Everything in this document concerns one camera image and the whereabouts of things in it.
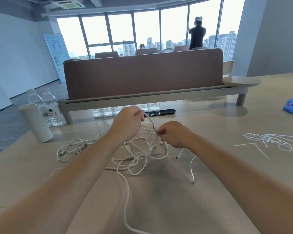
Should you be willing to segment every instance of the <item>white sky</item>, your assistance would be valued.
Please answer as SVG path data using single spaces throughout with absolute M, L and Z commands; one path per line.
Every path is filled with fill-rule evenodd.
M 209 0 L 190 5 L 190 27 L 194 27 L 194 19 L 203 17 L 203 27 L 206 28 L 205 39 L 216 34 L 220 0 Z M 238 32 L 244 0 L 224 0 L 219 34 L 229 31 Z M 167 40 L 181 42 L 186 38 L 188 6 L 163 9 L 161 11 L 162 43 Z M 145 11 L 134 13 L 137 45 L 147 45 L 147 38 L 153 43 L 159 42 L 159 11 Z M 82 18 L 88 44 L 109 43 L 104 16 Z M 133 41 L 133 27 L 131 14 L 109 15 L 113 42 Z M 86 45 L 78 17 L 59 18 L 59 27 L 64 37 L 68 52 L 74 55 L 87 55 Z M 90 53 L 111 51 L 110 46 L 90 48 Z

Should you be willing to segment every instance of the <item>person's left hand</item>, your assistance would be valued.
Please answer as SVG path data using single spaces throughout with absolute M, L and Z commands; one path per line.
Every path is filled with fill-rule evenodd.
M 124 108 L 115 118 L 108 133 L 116 135 L 124 143 L 139 132 L 141 121 L 144 121 L 143 110 L 138 107 Z

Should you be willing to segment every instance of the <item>window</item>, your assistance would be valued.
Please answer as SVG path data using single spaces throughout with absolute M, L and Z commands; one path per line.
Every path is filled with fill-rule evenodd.
M 105 16 L 83 17 L 88 44 L 109 43 Z
M 202 26 L 206 28 L 203 47 L 214 48 L 215 35 L 219 16 L 220 0 L 209 0 L 190 5 L 189 27 L 193 28 L 197 16 L 203 18 Z
M 217 48 L 223 50 L 223 60 L 232 60 L 242 16 L 244 0 L 224 0 Z
M 160 18 L 159 11 L 134 13 L 137 47 L 143 43 L 145 48 L 160 50 Z
M 131 14 L 109 15 L 113 43 L 133 41 Z
M 88 59 L 88 53 L 78 17 L 58 18 L 61 33 L 70 58 Z
M 89 51 L 91 54 L 91 58 L 94 59 L 96 58 L 96 53 L 100 52 L 111 52 L 112 48 L 110 45 L 107 46 L 97 46 L 97 47 L 89 47 Z
M 119 56 L 133 56 L 136 54 L 136 45 L 133 43 L 113 45 L 113 49 L 118 52 Z
M 188 6 L 161 10 L 162 49 L 186 45 Z

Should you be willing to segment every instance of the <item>water bottle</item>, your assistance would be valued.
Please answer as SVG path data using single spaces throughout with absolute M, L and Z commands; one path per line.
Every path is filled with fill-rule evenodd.
M 150 111 L 159 111 L 160 110 L 160 103 L 150 103 Z
M 140 109 L 143 110 L 144 112 L 149 112 L 149 111 L 150 111 L 149 104 L 139 104 L 139 107 L 140 107 Z
M 114 107 L 115 115 L 119 114 L 123 108 L 123 106 Z
M 92 113 L 94 117 L 102 117 L 104 115 L 103 110 L 101 108 L 92 109 Z
M 50 93 L 49 88 L 42 89 L 42 101 L 45 106 L 48 116 L 53 126 L 63 126 L 66 121 L 63 117 L 62 112 L 59 109 L 56 98 Z
M 103 108 L 104 115 L 107 117 L 114 115 L 114 109 L 113 108 Z
M 48 123 L 48 126 L 52 126 L 51 120 L 48 117 L 48 113 L 46 108 L 43 106 L 42 98 L 36 94 L 36 91 L 34 89 L 27 90 L 28 93 L 28 103 L 31 104 L 37 104 L 39 110 L 41 111 L 43 118 Z

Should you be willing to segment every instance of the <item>white cylinder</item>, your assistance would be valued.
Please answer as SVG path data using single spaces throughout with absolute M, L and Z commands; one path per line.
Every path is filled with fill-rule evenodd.
M 30 127 L 38 143 L 44 143 L 52 139 L 48 123 L 43 118 L 37 104 L 26 104 L 18 108 L 25 121 Z

